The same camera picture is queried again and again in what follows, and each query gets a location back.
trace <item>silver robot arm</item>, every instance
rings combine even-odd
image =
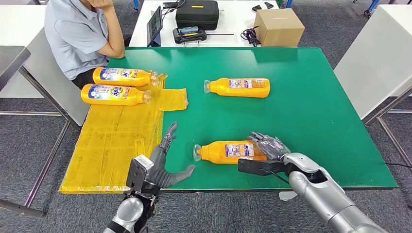
[[[150,159],[144,155],[132,159],[126,179],[130,190],[125,192],[126,197],[104,233],[139,233],[147,229],[147,220],[155,215],[160,189],[169,188],[192,175],[195,165],[189,165],[177,173],[165,170],[166,155],[176,138],[173,134],[176,129],[177,122],[174,122],[163,135],[160,144],[153,149]]]
[[[291,153],[278,138],[251,132],[248,139],[268,160],[239,159],[239,171],[262,176],[284,172],[292,190],[335,233],[386,233],[356,207],[330,174],[316,162],[301,153]]]
[[[283,163],[293,164],[299,170],[289,174],[289,185],[336,233],[386,233],[345,194],[330,174],[306,155],[290,153]],[[321,173],[324,180],[309,181],[307,174]]]

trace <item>tablet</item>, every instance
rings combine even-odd
[[[146,25],[147,28],[147,47],[149,46],[160,46],[160,38],[158,41],[155,41],[156,37],[160,37],[160,30],[163,27],[162,24],[162,13],[161,13],[160,6],[157,8],[157,10],[154,12],[152,18],[149,20],[149,22]]]

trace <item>black pants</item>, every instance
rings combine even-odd
[[[75,79],[72,80],[72,82],[81,90],[86,84],[89,83],[94,83],[93,81],[93,72],[96,68],[93,68],[91,70],[88,70],[86,72],[83,72]]]
[[[132,35],[123,35],[123,39],[124,39],[124,45],[127,47],[129,46],[130,43],[130,39],[132,38]],[[86,72],[83,72],[79,75],[77,75],[77,77],[75,79],[72,80],[72,82],[81,90],[86,84],[89,83],[94,83],[93,81],[93,72],[94,72],[95,68],[88,70]]]

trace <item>cardboard box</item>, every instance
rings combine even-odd
[[[305,29],[291,8],[258,10],[255,26],[262,46],[296,47]]]

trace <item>green table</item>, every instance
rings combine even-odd
[[[167,88],[187,88],[186,110],[165,112],[163,131],[178,121],[166,169],[196,164],[170,190],[290,189],[274,176],[240,173],[236,165],[194,162],[194,144],[243,140],[250,131],[279,137],[323,166],[344,188],[397,184],[319,48],[129,48],[110,67],[168,74]],[[203,81],[268,78],[265,99],[204,94]]]

